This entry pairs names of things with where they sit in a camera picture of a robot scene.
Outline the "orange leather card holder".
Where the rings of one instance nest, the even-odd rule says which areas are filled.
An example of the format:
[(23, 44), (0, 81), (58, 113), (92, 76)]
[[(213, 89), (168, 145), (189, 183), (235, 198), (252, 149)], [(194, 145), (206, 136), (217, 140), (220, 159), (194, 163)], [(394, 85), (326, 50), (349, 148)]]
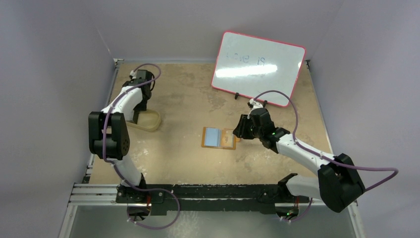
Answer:
[(221, 139), (221, 131), (223, 129), (214, 128), (214, 127), (204, 127), (203, 128), (203, 135), (202, 135), (202, 142), (201, 147), (203, 148), (212, 148), (212, 149), (227, 149), (227, 150), (235, 150), (236, 144), (241, 141), (240, 138), (237, 138), (234, 135), (234, 145), (233, 148), (224, 148), (220, 145)]

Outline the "gold credit card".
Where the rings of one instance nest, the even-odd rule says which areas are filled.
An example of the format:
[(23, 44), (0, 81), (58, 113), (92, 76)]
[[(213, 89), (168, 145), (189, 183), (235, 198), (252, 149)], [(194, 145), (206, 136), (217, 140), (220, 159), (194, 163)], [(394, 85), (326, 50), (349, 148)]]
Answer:
[(221, 131), (221, 139), (220, 139), (220, 145), (224, 148), (233, 148), (234, 145), (234, 135), (232, 130), (230, 129), (223, 129)]

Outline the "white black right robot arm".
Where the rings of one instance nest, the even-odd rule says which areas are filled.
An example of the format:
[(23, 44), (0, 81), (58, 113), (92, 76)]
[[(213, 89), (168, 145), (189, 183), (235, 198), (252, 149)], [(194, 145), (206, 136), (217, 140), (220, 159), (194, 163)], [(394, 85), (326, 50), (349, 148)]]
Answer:
[(290, 131), (276, 127), (265, 108), (242, 114), (233, 134), (241, 139), (258, 139), (265, 148), (298, 162), (317, 176), (290, 174), (282, 179), (278, 195), (285, 202), (297, 196), (315, 198), (339, 213), (366, 191), (348, 155), (331, 155), (327, 160), (322, 151), (294, 138)]

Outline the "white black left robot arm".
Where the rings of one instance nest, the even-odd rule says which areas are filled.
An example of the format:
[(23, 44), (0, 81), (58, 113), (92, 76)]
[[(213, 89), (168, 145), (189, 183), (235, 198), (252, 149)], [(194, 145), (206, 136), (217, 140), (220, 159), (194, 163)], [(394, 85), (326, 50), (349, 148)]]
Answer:
[(110, 164), (120, 178), (123, 192), (136, 203), (146, 200), (150, 189), (144, 176), (129, 158), (130, 137), (127, 123), (146, 110), (157, 79), (152, 72), (136, 68), (129, 74), (121, 91), (108, 106), (88, 116), (89, 149)]

